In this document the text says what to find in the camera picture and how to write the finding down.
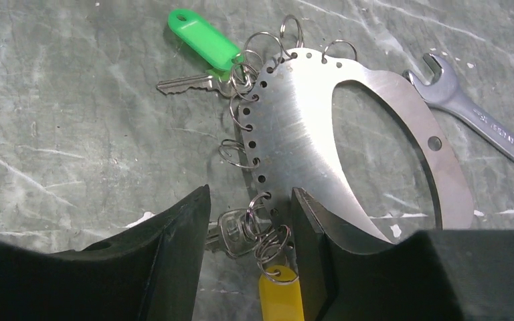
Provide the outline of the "silver key with rings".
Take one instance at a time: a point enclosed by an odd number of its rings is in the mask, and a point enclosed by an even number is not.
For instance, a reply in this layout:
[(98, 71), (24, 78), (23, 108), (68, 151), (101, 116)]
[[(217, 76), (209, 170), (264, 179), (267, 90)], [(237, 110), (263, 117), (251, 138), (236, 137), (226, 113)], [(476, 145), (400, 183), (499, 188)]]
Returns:
[(267, 232), (256, 212), (263, 208), (258, 205), (253, 219), (246, 223), (246, 208), (233, 209), (222, 213), (209, 224), (205, 240), (206, 251), (222, 251), (228, 257), (237, 259), (250, 253)]

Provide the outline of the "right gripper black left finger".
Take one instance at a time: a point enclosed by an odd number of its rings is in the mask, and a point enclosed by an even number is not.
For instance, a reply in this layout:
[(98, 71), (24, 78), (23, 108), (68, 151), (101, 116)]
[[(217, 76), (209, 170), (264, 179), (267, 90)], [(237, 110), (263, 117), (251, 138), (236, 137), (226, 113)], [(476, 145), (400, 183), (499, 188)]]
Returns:
[(0, 320), (190, 320), (210, 212), (204, 185), (80, 251), (0, 241)]

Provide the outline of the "yellow key tag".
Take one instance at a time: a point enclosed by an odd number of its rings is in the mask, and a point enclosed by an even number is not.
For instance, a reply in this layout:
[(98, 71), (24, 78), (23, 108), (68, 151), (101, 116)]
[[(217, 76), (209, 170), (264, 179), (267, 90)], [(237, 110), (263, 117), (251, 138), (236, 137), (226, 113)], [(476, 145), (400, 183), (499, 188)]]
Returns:
[(301, 287), (297, 274), (289, 267), (273, 265), (259, 279), (259, 296), (264, 321), (303, 321)]

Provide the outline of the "green key tag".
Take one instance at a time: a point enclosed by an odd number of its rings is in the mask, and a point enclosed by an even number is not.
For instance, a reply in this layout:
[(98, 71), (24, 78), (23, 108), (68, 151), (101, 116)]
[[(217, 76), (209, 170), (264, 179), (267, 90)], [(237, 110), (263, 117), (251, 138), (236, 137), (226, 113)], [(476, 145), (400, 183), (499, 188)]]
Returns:
[(195, 11), (174, 9), (167, 23), (176, 36), (217, 70), (229, 71), (240, 53), (236, 44)]

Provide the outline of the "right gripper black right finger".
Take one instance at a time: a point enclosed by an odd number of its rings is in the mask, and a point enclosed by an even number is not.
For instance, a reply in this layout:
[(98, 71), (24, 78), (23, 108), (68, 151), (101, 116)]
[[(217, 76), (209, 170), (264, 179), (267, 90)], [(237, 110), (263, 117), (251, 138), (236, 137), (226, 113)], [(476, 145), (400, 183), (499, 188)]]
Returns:
[(292, 191), (305, 320), (514, 320), (514, 230), (382, 241)]

